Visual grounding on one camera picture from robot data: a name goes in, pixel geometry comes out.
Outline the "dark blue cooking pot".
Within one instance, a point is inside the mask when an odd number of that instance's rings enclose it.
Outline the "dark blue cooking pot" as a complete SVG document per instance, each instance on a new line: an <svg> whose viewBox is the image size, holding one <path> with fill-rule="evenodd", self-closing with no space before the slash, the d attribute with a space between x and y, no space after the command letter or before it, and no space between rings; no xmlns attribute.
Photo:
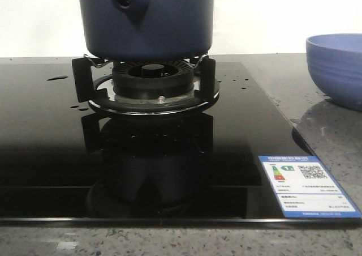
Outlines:
<svg viewBox="0 0 362 256"><path fill-rule="evenodd" d="M79 0L88 51L120 61L202 55L212 45L214 0Z"/></svg>

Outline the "light blue ceramic bowl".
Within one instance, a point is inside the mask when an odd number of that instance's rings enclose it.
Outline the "light blue ceramic bowl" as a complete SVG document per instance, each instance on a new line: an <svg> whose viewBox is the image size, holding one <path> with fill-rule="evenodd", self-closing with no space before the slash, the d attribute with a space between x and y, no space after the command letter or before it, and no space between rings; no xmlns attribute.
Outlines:
<svg viewBox="0 0 362 256"><path fill-rule="evenodd" d="M360 33L308 37L306 59L313 82L333 103L361 111Z"/></svg>

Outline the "black pot support grate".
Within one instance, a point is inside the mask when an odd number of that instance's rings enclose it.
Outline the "black pot support grate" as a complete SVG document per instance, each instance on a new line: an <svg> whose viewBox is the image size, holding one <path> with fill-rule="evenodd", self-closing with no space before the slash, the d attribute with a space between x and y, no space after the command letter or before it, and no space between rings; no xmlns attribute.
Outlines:
<svg viewBox="0 0 362 256"><path fill-rule="evenodd" d="M219 83L216 80L216 62L207 55L184 61L193 68L193 89L175 96L159 96L156 99L132 99L118 95L113 90L112 69L121 61L112 61L111 74L96 80L92 68L101 69L109 61L84 55L72 60L72 69L79 102L88 102L93 110L108 114L160 116L193 110L204 110L213 106L219 98Z"/></svg>

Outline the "black glass gas cooktop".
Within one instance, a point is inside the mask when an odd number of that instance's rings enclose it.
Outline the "black glass gas cooktop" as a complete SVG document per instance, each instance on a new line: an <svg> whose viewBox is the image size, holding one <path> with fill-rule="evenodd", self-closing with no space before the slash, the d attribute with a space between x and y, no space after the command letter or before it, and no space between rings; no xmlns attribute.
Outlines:
<svg viewBox="0 0 362 256"><path fill-rule="evenodd" d="M260 156L315 156L248 71L217 64L205 112L113 117L67 64L1 66L1 224L356 228L287 218Z"/></svg>

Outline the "blue energy label sticker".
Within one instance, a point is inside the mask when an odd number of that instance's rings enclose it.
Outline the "blue energy label sticker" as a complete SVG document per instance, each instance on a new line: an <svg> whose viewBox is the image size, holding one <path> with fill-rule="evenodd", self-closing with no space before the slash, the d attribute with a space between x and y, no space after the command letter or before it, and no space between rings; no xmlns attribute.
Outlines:
<svg viewBox="0 0 362 256"><path fill-rule="evenodd" d="M361 212L315 156L260 156L287 218L361 218Z"/></svg>

